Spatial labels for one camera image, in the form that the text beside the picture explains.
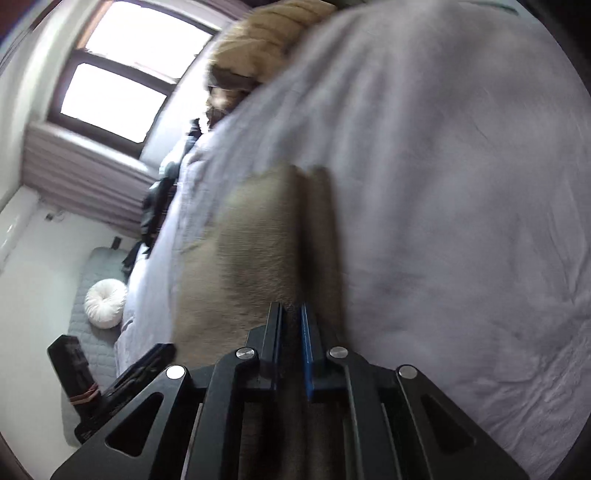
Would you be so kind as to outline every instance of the white bedsheet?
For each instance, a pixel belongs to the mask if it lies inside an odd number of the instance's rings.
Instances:
[[[170,340],[176,253],[237,184],[325,165],[356,350],[419,367],[546,479],[591,410],[590,142],[589,95],[540,24],[429,0],[343,12],[194,149],[120,367]]]

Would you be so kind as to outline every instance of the beige towel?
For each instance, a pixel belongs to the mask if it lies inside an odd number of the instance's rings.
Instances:
[[[336,7],[322,0],[284,0],[255,8],[220,41],[209,63],[207,119],[213,127],[287,63],[287,54]]]
[[[215,363],[263,325],[269,304],[288,306],[278,411],[247,406],[240,478],[336,479],[343,475],[337,412],[308,406],[293,305],[343,331],[339,248],[329,177],[283,164],[247,180],[217,224],[183,255],[174,328],[177,362]]]

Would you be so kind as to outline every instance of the white pillow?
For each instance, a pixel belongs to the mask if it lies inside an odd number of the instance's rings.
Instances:
[[[89,322],[101,329],[116,326],[123,317],[126,297],[127,287],[122,281],[107,278],[94,284],[84,302]]]

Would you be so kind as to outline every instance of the metal screw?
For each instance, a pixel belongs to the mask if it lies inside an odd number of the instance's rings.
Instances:
[[[249,360],[255,356],[255,351],[247,346],[236,351],[236,356],[240,360]]]
[[[170,380],[178,380],[184,375],[184,367],[180,365],[172,365],[166,369],[166,376]]]
[[[398,369],[398,375],[400,375],[402,378],[406,378],[407,380],[416,378],[417,374],[417,369],[412,365],[403,365]]]
[[[349,351],[344,346],[334,346],[329,350],[329,355],[333,358],[346,358]]]

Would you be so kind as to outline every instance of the window pane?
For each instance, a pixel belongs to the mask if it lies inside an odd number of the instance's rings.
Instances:
[[[178,18],[115,2],[86,48],[111,60],[179,79],[210,38],[210,34]]]
[[[93,65],[78,65],[61,112],[141,143],[166,95]]]

